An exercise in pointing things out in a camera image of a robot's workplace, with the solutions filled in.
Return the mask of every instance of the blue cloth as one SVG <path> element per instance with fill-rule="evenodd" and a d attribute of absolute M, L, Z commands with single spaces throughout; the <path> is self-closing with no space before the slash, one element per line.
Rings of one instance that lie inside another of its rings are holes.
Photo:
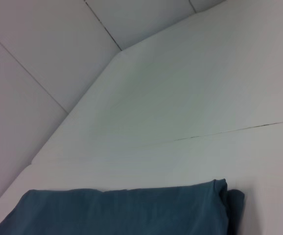
<path fill-rule="evenodd" d="M 234 235 L 243 202 L 225 180 L 107 192 L 30 190 L 0 223 L 0 235 Z"/>

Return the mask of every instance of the blue fabric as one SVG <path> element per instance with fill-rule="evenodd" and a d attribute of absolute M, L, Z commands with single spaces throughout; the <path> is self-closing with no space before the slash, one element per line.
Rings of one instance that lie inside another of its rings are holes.
<path fill-rule="evenodd" d="M 0 235 L 233 235 L 243 201 L 225 180 L 107 192 L 30 190 L 1 222 Z"/>

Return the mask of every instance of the folded cloth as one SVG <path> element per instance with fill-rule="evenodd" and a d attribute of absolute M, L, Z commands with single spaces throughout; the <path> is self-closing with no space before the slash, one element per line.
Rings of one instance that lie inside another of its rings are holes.
<path fill-rule="evenodd" d="M 244 194 L 225 180 L 101 192 L 30 190 L 0 235 L 235 235 Z"/>

